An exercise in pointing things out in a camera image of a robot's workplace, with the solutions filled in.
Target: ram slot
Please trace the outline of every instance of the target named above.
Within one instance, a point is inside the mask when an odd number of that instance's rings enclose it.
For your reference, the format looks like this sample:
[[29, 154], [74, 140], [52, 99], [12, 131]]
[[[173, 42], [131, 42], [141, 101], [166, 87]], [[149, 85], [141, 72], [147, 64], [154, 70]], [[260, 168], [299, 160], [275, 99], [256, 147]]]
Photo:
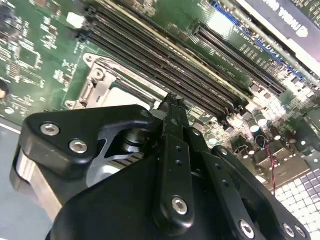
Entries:
[[210, 30], [207, 26], [201, 24], [197, 27], [193, 35], [214, 51], [218, 52], [221, 56], [228, 59], [229, 62], [233, 63], [241, 71], [264, 86], [274, 95], [280, 96], [287, 90], [267, 71], [239, 52], [234, 46], [225, 41], [217, 33]]
[[153, 50], [145, 48], [143, 45], [140, 44], [140, 42], [135, 41], [134, 38], [132, 38], [132, 36], [125, 35], [123, 32], [114, 30], [114, 26], [111, 27], [112, 23], [109, 22], [108, 25], [93, 24], [93, 26], [93, 31], [99, 31], [99, 34], [101, 34], [101, 36], [105, 36], [106, 38], [117, 41], [120, 47], [126, 48], [128, 51], [132, 51], [133, 53], [135, 53], [135, 56], [140, 56], [140, 58], [144, 58], [149, 63], [153, 63], [154, 66], [158, 67], [158, 69], [162, 69], [163, 71], [170, 73], [175, 79], [179, 80], [180, 83], [190, 88], [197, 89], [205, 98], [207, 98], [213, 104], [218, 106], [221, 110], [228, 109], [229, 112], [233, 112], [234, 109], [230, 104], [223, 101], [218, 96], [210, 94], [209, 86], [201, 84], [200, 81], [196, 81], [195, 79], [188, 79], [188, 76], [183, 77], [182, 75], [184, 74], [184, 72], [178, 71], [177, 67], [169, 65], [166, 61], [161, 61], [161, 59], [157, 59], [158, 56], [153, 52]]
[[96, 44], [98, 47], [105, 49], [108, 53], [117, 57], [120, 62], [129, 64], [133, 68], [139, 69], [139, 71], [143, 75], [147, 76], [153, 84], [159, 87], [164, 86], [165, 88], [172, 90], [182, 98], [188, 99], [190, 102], [199, 106], [213, 116], [219, 117], [225, 115], [223, 111], [212, 105], [205, 98], [199, 96], [194, 90], [182, 86], [174, 78], [170, 78], [165, 73], [155, 70], [156, 66], [152, 66], [142, 59], [136, 58], [130, 52], [124, 51], [121, 47], [118, 47], [112, 42], [101, 38], [97, 34], [90, 33], [87, 37], [93, 44]]
[[[159, 56], [164, 59], [167, 59], [174, 65], [178, 66], [180, 69], [183, 69], [185, 73], [188, 73], [190, 77], [197, 78], [203, 83], [206, 83], [212, 90], [217, 92], [223, 98], [228, 99], [229, 101], [233, 101], [237, 96], [231, 93], [227, 88], [224, 86], [215, 84], [215, 82], [210, 79], [210, 77], [206, 76], [203, 72], [199, 71], [198, 69], [192, 67], [190, 64], [185, 62], [182, 58], [176, 56], [168, 49], [165, 49], [161, 46], [161, 43], [157, 42], [154, 37], [149, 36], [145, 31], [130, 25], [129, 22], [124, 20], [123, 18], [119, 17], [118, 15], [114, 14], [111, 10], [107, 10], [105, 8], [99, 8], [98, 13], [95, 15], [97, 20], [108, 20], [115, 24], [118, 28], [124, 29], [127, 33], [130, 33], [133, 38], [141, 41], [144, 45], [148, 46], [150, 49], [155, 51]], [[238, 88], [240, 88], [247, 96], [251, 96], [251, 93], [243, 86], [240, 85], [237, 81], [230, 79], [230, 77], [224, 75], [223, 73], [217, 73], [218, 75], [222, 75], [229, 83], [233, 83]]]
[[147, 52], [143, 49], [140, 49], [136, 45], [132, 45], [129, 41], [124, 41], [123, 38], [120, 38], [120, 39], [117, 38], [117, 36], [119, 36], [119, 35], [112, 32], [111, 28], [106, 29], [107, 31], [105, 31], [101, 28], [96, 28], [96, 27], [97, 26], [95, 26], [95, 28], [92, 29], [92, 31], [95, 32], [98, 36], [100, 36], [100, 37], [104, 36], [105, 39], [107, 38], [109, 41], [111, 41], [113, 44], [117, 45], [119, 48], [122, 48], [124, 51], [131, 53], [139, 60], [143, 60], [144, 62], [148, 63], [149, 65], [152, 65], [152, 67], [154, 69], [156, 69], [158, 71], [160, 70], [160, 72], [163, 75], [167, 75], [171, 79], [175, 79], [181, 85], [183, 84], [183, 86], [185, 88], [188, 88], [189, 90], [195, 90], [195, 88], [198, 88], [202, 93], [203, 99], [206, 99], [209, 103], [214, 105], [220, 111], [224, 112], [225, 106], [223, 104], [221, 104], [219, 101], [217, 101], [217, 99], [214, 98], [213, 95], [211, 97], [209, 97], [207, 95], [207, 92], [204, 91], [202, 88], [200, 88], [199, 86], [197, 86], [195, 84], [192, 84], [191, 82], [186, 81], [184, 78], [181, 78], [179, 76], [179, 73], [174, 72], [174, 71], [170, 71], [169, 69], [167, 69], [168, 66], [166, 66], [163, 62], [157, 61], [155, 58], [153, 58], [150, 55], [149, 52]]

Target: integrated circuit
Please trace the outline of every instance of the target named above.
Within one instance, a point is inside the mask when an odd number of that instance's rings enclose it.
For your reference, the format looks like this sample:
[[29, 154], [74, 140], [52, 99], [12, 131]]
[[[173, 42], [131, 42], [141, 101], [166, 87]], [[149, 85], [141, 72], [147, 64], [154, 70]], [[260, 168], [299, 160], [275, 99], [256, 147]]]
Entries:
[[19, 51], [19, 60], [31, 67], [34, 67], [38, 60], [38, 55], [22, 47]]
[[46, 7], [46, 5], [47, 5], [47, 0], [34, 0], [34, 3], [35, 3], [37, 6], [39, 6], [39, 7], [41, 7], [41, 8], [44, 8], [44, 7]]

